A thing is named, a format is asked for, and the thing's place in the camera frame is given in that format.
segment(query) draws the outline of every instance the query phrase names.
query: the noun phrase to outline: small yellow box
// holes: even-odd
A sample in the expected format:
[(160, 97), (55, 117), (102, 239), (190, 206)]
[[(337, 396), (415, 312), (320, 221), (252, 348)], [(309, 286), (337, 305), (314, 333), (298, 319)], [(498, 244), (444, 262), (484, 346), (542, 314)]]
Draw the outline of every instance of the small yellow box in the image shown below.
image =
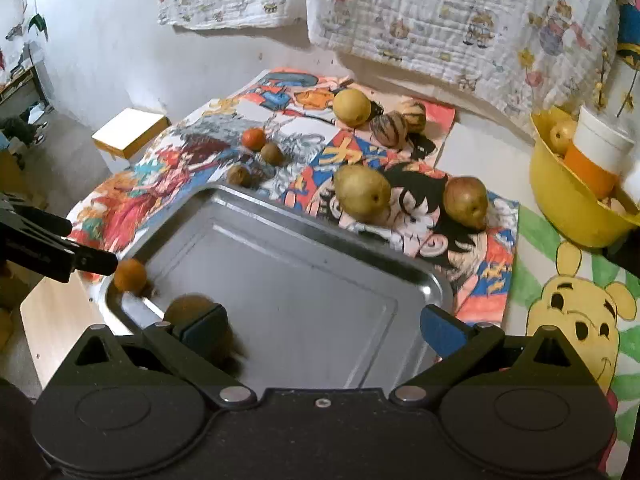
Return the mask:
[(619, 214), (600, 203), (593, 191), (551, 151), (551, 128), (571, 116), (559, 108), (531, 115), (538, 137), (531, 157), (529, 180), (540, 211), (569, 240), (587, 248), (610, 246), (640, 226), (640, 211), (616, 186), (613, 196), (625, 207)]
[(117, 173), (133, 167), (144, 149), (169, 126), (162, 114), (125, 108), (92, 135), (105, 163)]

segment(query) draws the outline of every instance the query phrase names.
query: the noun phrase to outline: orange cup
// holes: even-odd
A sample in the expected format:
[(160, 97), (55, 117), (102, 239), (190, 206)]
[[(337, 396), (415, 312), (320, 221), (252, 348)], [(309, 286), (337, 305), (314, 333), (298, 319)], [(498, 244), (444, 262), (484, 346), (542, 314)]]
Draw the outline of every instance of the orange cup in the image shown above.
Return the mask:
[(598, 200), (609, 196), (618, 181), (618, 176), (603, 170), (591, 162), (574, 143), (569, 144), (564, 156), (565, 165), (570, 168), (591, 189)]

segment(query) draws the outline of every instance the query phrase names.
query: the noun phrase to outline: yellow pear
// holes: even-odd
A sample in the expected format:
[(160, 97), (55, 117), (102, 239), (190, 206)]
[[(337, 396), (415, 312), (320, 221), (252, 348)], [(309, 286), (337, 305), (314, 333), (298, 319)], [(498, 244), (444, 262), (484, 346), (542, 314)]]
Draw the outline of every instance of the yellow pear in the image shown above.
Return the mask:
[(578, 123), (573, 119), (563, 121), (551, 128), (549, 133), (549, 147), (556, 155), (565, 156), (569, 144), (574, 140), (575, 130)]
[(385, 221), (391, 200), (391, 185), (379, 171), (367, 166), (342, 166), (334, 174), (335, 195), (340, 207), (354, 220)]
[(371, 101), (360, 90), (346, 88), (334, 97), (334, 113), (350, 128), (362, 126), (371, 115)]

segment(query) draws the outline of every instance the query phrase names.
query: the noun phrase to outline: yellow bowl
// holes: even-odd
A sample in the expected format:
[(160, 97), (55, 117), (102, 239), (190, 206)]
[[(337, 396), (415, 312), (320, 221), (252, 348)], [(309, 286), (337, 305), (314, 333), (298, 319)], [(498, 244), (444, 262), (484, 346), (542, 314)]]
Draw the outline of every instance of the yellow bowl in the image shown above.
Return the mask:
[(566, 238), (588, 248), (611, 245), (640, 226), (640, 211), (616, 186), (613, 196), (625, 207), (619, 214), (598, 202), (593, 191), (547, 145), (551, 128), (571, 116), (559, 108), (531, 115), (538, 132), (529, 180), (538, 207)]

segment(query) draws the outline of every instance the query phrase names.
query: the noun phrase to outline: yellow flower drawing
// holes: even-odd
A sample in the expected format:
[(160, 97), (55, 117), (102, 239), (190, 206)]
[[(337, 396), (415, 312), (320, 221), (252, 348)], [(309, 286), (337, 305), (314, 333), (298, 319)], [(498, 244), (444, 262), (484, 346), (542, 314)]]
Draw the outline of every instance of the yellow flower drawing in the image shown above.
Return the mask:
[(536, 58), (533, 56), (531, 51), (528, 48), (523, 48), (518, 52), (518, 60), (520, 61), (520, 66), (525, 70), (530, 70), (533, 67), (533, 62)]

